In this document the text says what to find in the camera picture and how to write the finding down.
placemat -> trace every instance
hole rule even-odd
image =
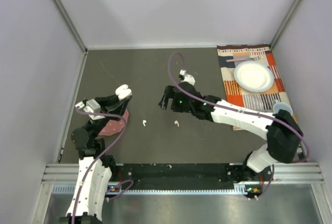
[[[262,112],[272,112],[274,100],[291,105],[273,54],[267,44],[217,46],[217,51],[226,98],[229,103]],[[255,62],[268,66],[274,76],[273,86],[268,91],[261,93],[247,91],[235,81],[234,70],[243,61],[226,62],[229,59],[249,59],[258,55],[262,55],[262,58]]]

white plate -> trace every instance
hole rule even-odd
[[[269,90],[274,82],[271,70],[255,61],[240,63],[234,70],[234,78],[244,89],[258,93]]]

metal frame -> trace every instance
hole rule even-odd
[[[72,20],[70,19],[66,9],[64,8],[63,4],[61,3],[61,0],[53,0],[56,8],[59,10],[59,13],[64,21],[64,23],[66,24],[66,26],[68,27],[69,32],[72,34],[73,38],[75,39],[75,41],[77,42],[77,44],[79,45],[80,49],[83,52],[87,52],[88,48],[84,45],[82,38],[80,37],[79,33],[77,32]]]
[[[62,135],[61,135],[61,141],[60,141],[59,146],[58,146],[58,151],[59,152],[58,152],[58,156],[57,156],[57,160],[56,160],[57,163],[60,163],[61,156],[62,156],[63,149],[64,149],[64,145],[66,143],[67,133],[68,133],[68,129],[69,129],[69,126],[70,126],[70,123],[71,123],[71,119],[72,119],[72,115],[73,115],[73,109],[74,109],[74,106],[75,106],[75,101],[76,101],[76,98],[77,98],[79,85],[80,85],[81,80],[82,80],[82,75],[83,75],[85,63],[87,61],[87,57],[88,57],[88,51],[85,52],[85,54],[84,54],[84,57],[82,59],[82,62],[81,62],[80,68],[79,68],[79,72],[78,72],[76,80],[75,80],[75,86],[73,88],[73,92],[72,92],[72,95],[71,95],[71,101],[70,101],[70,105],[68,107],[66,121],[64,123],[64,126],[62,128],[62,132],[61,132]]]
[[[324,224],[332,224],[332,202],[325,184],[312,184],[318,210]]]
[[[42,184],[75,184],[78,176],[78,164],[48,164]],[[275,165],[272,184],[322,184],[324,178],[318,163],[293,163]],[[257,184],[243,182],[240,184]]]
[[[284,20],[282,21],[282,23],[280,24],[274,38],[271,41],[270,47],[273,50],[276,46],[276,44],[278,43],[281,35],[284,33],[286,27],[289,24],[289,21],[291,20],[291,18],[295,15],[296,10],[298,9],[300,3],[302,2],[302,0],[294,0],[292,6],[290,7],[290,9],[288,10]]]
[[[35,211],[31,224],[42,224],[52,193],[72,193],[78,175],[78,164],[48,164],[41,181]],[[332,203],[324,178],[318,163],[294,163],[275,165],[272,184],[309,184],[324,224],[332,224]],[[241,184],[256,184],[258,182],[242,182]],[[146,191],[131,190],[127,194],[241,194],[241,184],[234,190],[211,191]]]

fork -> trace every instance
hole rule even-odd
[[[263,58],[262,55],[258,55],[256,57],[249,57],[249,58],[242,58],[242,59],[230,59],[230,60],[227,60],[226,62],[257,61],[262,58]]]

pink cloth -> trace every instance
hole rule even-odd
[[[128,116],[129,113],[126,110],[124,112],[124,119],[128,122]],[[110,120],[106,126],[100,131],[99,135],[101,136],[112,136],[115,133],[121,132],[122,128],[125,126],[124,122],[122,120],[116,121],[116,120]]]

